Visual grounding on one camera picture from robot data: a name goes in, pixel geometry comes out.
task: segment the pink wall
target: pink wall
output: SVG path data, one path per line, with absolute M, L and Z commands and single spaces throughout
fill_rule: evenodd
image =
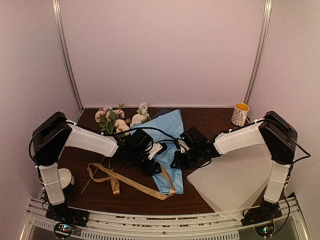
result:
M 243 101 L 264 0 L 68 0 L 61 12 L 85 107 Z
M 31 134 L 55 111 L 71 119 L 78 111 L 52 2 L 1 1 L 0 22 L 0 239 L 15 240 L 41 189 L 28 157 Z
M 320 219 L 320 2 L 273 2 L 262 65 L 249 102 L 253 117 L 275 110 L 298 131 L 312 158 L 294 167 L 290 190 L 297 194 L 311 239 Z

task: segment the metal frame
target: metal frame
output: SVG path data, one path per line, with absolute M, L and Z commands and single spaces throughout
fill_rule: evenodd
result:
M 295 197 L 288 199 L 293 224 L 300 240 L 309 240 L 300 206 Z M 27 209 L 20 240 L 29 240 L 33 226 L 52 231 L 55 221 L 46 218 L 42 200 L 32 198 Z M 279 202 L 282 217 L 287 217 L 288 206 Z M 231 218 L 221 218 L 216 213 L 186 215 L 130 215 L 91 211 L 86 227 L 77 227 L 72 235 L 84 240 L 239 240 L 239 231 L 253 228 L 242 226 Z
M 74 73 L 73 73 L 72 67 L 71 67 L 71 61 L 70 61 L 70 57 L 69 57 L 69 53 L 68 53 L 68 49 L 67 49 L 66 36 L 65 36 L 65 31 L 64 31 L 64 26 L 63 26 L 63 21 L 62 21 L 62 16 L 61 16 L 61 10 L 60 10 L 60 0 L 52 0 L 52 5 L 53 5 L 53 12 L 54 12 L 54 17 L 55 17 L 55 21 L 56 21 L 56 26 L 57 26 L 58 34 L 59 34 L 59 38 L 60 38 L 60 43 L 61 43 L 61 47 L 62 47 L 65 69 L 68 74 L 71 89 L 72 89 L 73 95 L 75 97 L 78 109 L 79 109 L 79 111 L 82 111 L 84 109 L 84 107 L 83 107 L 81 99 L 80 99 L 79 91 L 78 91 L 77 84 L 75 81 L 75 76 L 74 76 Z
M 263 12 L 263 18 L 262 18 L 262 25 L 261 25 L 261 32 L 260 32 L 260 38 L 258 42 L 258 49 L 256 51 L 254 65 L 251 73 L 250 82 L 248 85 L 248 89 L 246 91 L 246 95 L 244 98 L 244 103 L 248 104 L 251 94 L 254 89 L 254 85 L 258 76 L 259 68 L 261 65 L 263 50 L 265 48 L 269 26 L 270 26 L 270 19 L 271 19 L 271 10 L 272 10 L 272 0 L 265 0 L 264 5 L 264 12 Z

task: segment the dark wooden surface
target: dark wooden surface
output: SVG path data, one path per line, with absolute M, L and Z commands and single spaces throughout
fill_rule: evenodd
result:
M 136 108 L 125 108 L 125 117 L 132 117 L 136 110 Z M 153 116 L 160 110 L 160 108 L 150 108 L 149 113 Z M 180 108 L 180 110 L 184 129 L 196 126 L 208 139 L 222 130 L 235 128 L 231 123 L 233 110 L 230 108 Z M 99 131 L 99 125 L 95 122 L 96 111 L 97 109 L 86 109 L 78 123 Z M 102 155 L 94 152 L 73 147 L 64 149 L 59 161 L 59 168 L 70 169 L 75 179 L 73 190 L 66 195 L 69 206 L 119 214 L 179 215 L 213 212 L 197 190 L 188 182 L 186 177 L 192 170 L 183 171 L 184 194 L 176 194 L 164 201 L 142 193 L 122 182 L 120 182 L 120 195 L 113 196 L 111 184 L 108 181 L 103 183 L 91 181 L 84 193 L 81 194 L 90 178 L 87 172 L 88 164 L 100 163 L 102 159 Z M 153 178 L 144 175 L 138 167 L 133 167 L 130 164 L 121 167 L 119 161 L 109 158 L 104 160 L 103 165 L 108 167 L 109 161 L 111 168 L 116 173 L 157 190 Z M 106 177 L 106 174 L 98 171 L 95 177 Z

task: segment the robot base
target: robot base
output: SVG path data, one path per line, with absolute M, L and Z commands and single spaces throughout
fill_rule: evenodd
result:
M 87 222 L 89 219 L 89 212 L 88 211 L 73 209 L 73 208 L 69 208 L 69 211 L 70 211 L 71 216 L 74 216 L 74 218 L 70 218 L 69 220 L 66 220 L 63 223 L 68 224 L 68 225 L 80 226 L 80 227 L 87 226 Z M 61 222 L 61 218 L 57 217 L 56 214 L 51 209 L 47 210 L 45 217 L 47 219 L 52 219 L 57 222 Z
M 278 202 L 270 203 L 263 200 L 260 206 L 248 210 L 244 218 L 241 220 L 241 223 L 242 226 L 248 226 L 252 224 L 256 225 L 280 218 L 281 216 L 282 212 Z

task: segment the blue cloth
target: blue cloth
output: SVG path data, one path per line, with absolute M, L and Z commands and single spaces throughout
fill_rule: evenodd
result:
M 175 138 L 180 137 L 180 134 L 184 132 L 184 124 L 182 122 L 180 110 L 175 110 L 165 115 L 161 115 L 146 123 L 135 125 L 133 128 L 135 127 L 153 127 L 161 129 Z M 144 129 L 144 131 L 153 138 L 154 142 L 170 139 L 168 136 L 156 130 Z M 184 182 L 182 178 L 182 171 L 180 169 L 170 167 L 170 164 L 174 160 L 177 147 L 173 142 L 166 141 L 165 143 L 167 145 L 167 150 L 161 154 L 155 155 L 154 159 L 156 162 L 160 163 L 169 174 L 176 194 L 183 194 Z M 161 173 L 153 175 L 152 177 L 159 191 L 163 194 L 168 194 L 170 185 Z

